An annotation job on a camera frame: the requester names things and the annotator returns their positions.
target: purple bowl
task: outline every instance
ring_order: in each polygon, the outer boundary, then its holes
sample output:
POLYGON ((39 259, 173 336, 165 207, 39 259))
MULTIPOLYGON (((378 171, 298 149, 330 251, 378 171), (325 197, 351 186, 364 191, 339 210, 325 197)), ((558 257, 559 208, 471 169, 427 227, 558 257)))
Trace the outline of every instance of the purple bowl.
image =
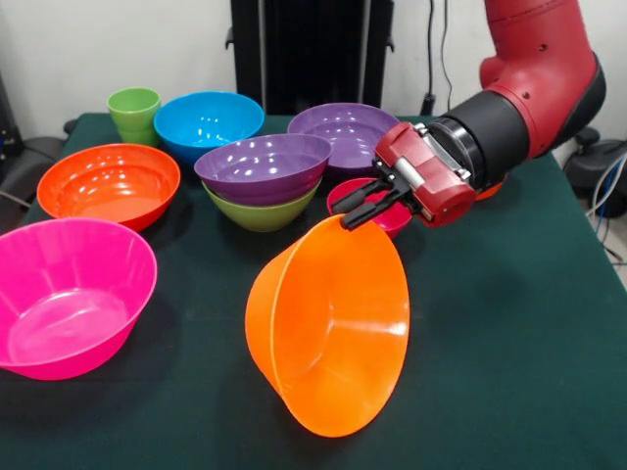
POLYGON ((372 171, 379 140, 398 123, 394 116, 369 105, 330 103, 295 116, 287 132, 327 139, 333 146, 329 169, 356 175, 372 171))
POLYGON ((273 206, 311 191, 330 155, 331 145, 320 137, 274 134, 211 150, 194 164, 194 170, 227 201, 273 206))

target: black chair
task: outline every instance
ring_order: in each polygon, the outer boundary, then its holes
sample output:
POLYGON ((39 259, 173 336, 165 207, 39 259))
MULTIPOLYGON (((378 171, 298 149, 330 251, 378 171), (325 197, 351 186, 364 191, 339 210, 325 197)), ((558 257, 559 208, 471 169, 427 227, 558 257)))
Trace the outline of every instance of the black chair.
POLYGON ((58 161, 65 140, 23 140, 0 75, 0 234, 20 224, 43 174, 58 161))

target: red bowl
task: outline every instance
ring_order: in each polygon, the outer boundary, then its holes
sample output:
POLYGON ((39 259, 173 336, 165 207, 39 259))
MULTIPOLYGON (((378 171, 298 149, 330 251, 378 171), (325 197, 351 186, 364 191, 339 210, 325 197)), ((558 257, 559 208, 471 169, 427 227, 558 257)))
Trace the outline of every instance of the red bowl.
MULTIPOLYGON (((339 201, 344 196, 360 189, 363 185, 369 183, 370 181, 374 181, 374 178, 350 179, 333 188, 326 198, 326 208, 329 213, 333 213, 332 207, 336 201, 339 201)), ((381 201, 385 197, 386 193, 386 191, 381 191, 380 193, 371 194, 365 200, 367 203, 376 203, 381 201)), ((386 212, 378 215, 374 221, 383 230, 385 230, 388 237, 394 239, 401 232, 401 230, 403 230, 411 222, 411 212, 401 203, 396 203, 386 212)))

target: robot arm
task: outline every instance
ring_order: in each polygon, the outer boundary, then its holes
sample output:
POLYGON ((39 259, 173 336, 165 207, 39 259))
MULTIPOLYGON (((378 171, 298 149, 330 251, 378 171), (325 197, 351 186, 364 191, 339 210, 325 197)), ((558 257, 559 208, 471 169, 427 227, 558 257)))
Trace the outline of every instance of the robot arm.
POLYGON ((478 193, 573 137, 605 99, 577 0, 485 0, 495 57, 483 90, 426 125, 403 122, 376 149, 380 178, 339 201, 353 229, 401 201, 428 226, 459 219, 478 193), (367 194, 389 193, 379 204, 367 194))

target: blue bowl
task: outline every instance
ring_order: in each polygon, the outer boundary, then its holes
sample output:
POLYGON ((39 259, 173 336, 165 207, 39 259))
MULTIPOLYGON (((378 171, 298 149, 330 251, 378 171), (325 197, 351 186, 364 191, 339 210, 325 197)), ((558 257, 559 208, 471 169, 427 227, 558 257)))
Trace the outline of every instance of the blue bowl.
POLYGON ((155 115, 155 130, 168 151, 193 165, 207 152, 257 134, 264 109, 227 91, 200 91, 176 98, 155 115))

